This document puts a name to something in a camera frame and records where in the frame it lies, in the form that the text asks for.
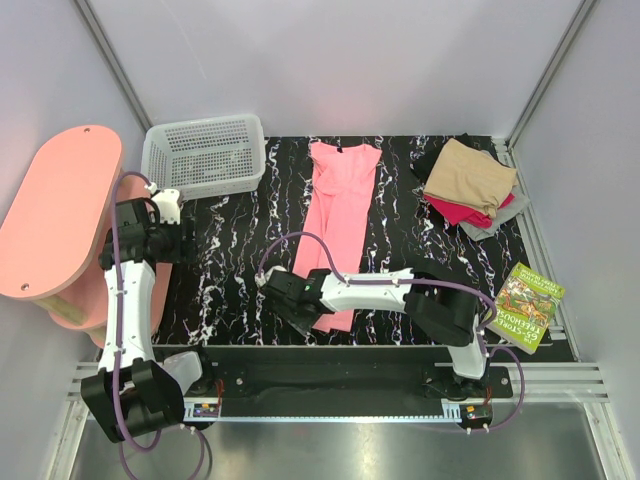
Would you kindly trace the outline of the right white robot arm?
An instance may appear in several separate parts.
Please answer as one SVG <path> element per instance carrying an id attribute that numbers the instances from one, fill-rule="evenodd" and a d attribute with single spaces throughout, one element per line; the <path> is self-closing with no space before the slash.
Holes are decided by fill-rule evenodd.
<path id="1" fill-rule="evenodd" d="M 497 316 L 497 306 L 481 291 L 435 267 L 361 274 L 314 269 L 305 277 L 274 268 L 265 296 L 276 313 L 303 335 L 325 315 L 351 310 L 404 314 L 448 350 L 452 374 L 442 388 L 444 395 L 476 396 L 490 383 L 483 336 Z"/>

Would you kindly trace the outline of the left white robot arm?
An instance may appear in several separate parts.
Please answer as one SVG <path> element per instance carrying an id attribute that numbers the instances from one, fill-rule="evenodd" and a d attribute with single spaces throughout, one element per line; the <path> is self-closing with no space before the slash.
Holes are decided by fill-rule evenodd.
<path id="1" fill-rule="evenodd" d="M 194 222 L 181 216 L 181 195 L 163 190 L 113 205 L 115 216 L 99 256 L 107 285 L 107 329 L 95 375 L 81 398 L 113 443 L 177 425 L 184 396 L 208 394 L 216 372 L 188 351 L 157 361 L 152 346 L 152 296 L 158 265 L 195 256 Z"/>

